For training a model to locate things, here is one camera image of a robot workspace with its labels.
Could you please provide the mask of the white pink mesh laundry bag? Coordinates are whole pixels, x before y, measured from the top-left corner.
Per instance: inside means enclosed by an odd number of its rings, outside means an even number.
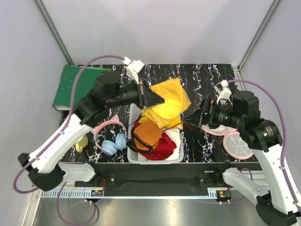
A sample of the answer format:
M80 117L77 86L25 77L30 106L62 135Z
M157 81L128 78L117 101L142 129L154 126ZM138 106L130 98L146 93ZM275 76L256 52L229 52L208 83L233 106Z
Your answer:
M247 160L253 156L253 151L242 140L236 129L223 125L216 129L210 129L208 126L203 125L202 130L210 135L223 137L222 145L231 157L238 160Z

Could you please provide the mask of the red satin bra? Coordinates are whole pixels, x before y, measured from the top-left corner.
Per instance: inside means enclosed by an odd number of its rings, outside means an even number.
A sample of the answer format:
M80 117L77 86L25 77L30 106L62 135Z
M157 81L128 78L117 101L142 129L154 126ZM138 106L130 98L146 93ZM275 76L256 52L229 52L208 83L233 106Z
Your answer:
M176 147L176 143L166 133L163 133L158 141L158 145L151 153L140 154L151 161L162 161L170 157Z

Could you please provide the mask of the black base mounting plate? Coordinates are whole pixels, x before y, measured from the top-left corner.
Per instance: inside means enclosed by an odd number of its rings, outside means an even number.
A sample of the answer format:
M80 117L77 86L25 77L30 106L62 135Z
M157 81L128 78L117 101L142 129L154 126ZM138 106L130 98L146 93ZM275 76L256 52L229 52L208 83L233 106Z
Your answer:
M228 188L218 170L230 163L174 163L141 165L95 163L96 175L76 187L105 188L106 196L195 196L206 188Z

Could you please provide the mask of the yellow mesh bra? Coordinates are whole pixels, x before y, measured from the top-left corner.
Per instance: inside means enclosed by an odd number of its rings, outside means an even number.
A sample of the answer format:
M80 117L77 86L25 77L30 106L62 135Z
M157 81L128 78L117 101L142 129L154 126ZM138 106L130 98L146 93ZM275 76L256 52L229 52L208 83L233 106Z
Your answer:
M168 80L152 85L151 90L164 99L164 103L142 109L142 114L163 128L185 112L191 101L182 87L180 78L170 77Z

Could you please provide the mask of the yellow-green plastic cup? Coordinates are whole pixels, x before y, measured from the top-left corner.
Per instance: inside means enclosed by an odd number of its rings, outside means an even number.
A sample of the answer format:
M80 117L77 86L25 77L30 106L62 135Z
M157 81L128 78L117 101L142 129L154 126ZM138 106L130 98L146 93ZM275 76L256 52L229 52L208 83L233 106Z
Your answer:
M88 145L88 137L84 135L75 143L75 149L78 153L82 153L83 149Z

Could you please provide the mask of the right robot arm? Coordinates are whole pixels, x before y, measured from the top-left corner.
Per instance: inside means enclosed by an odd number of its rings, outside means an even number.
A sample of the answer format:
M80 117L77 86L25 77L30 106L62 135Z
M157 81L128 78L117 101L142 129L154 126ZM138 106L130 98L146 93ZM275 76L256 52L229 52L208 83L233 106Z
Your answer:
M221 187L228 184L237 189L255 206L266 225L295 225L301 212L294 200L298 190L289 188L283 174L281 152L285 145L275 123L261 118L258 97L250 91L235 92L231 107L204 98L199 110L200 126L223 125L238 131L257 158L268 186L261 187L234 167L216 172L215 184Z

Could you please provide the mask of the grey plastic laundry basket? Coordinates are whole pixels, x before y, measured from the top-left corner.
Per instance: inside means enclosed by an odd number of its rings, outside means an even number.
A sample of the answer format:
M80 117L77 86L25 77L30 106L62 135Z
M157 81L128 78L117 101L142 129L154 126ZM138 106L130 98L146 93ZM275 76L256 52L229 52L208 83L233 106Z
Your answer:
M175 161L139 161L138 153L151 153L163 132L169 129L180 130L180 157ZM130 163L135 164L172 164L179 163L184 158L183 150L183 125L180 116L163 128L159 128L149 118L144 116L141 110L135 105L130 105L127 157Z

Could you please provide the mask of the pink blue cat-ear headphones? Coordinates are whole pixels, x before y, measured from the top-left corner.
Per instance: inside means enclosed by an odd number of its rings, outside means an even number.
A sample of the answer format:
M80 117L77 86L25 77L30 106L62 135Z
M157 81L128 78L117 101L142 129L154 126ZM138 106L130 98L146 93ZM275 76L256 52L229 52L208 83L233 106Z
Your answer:
M120 126L123 132L115 134L113 139L104 139L102 143L99 142L99 135L102 130L108 126ZM111 119L104 121L100 125L92 129L93 139L97 148L107 156L113 156L117 151L127 148L127 129L124 124L119 120L118 115L114 115Z

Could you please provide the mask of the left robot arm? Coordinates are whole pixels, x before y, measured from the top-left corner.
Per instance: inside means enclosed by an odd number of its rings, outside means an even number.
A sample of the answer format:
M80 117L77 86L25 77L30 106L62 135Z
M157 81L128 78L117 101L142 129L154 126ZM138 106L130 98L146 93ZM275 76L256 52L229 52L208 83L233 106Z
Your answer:
M119 74L105 71L94 81L94 86L70 108L69 115L59 129L36 151L18 156L28 171L31 182L42 191L50 191L62 183L100 184L101 174L90 163L61 163L60 159L84 135L91 132L109 116L110 109L136 104L144 109L164 103L144 79L121 85Z

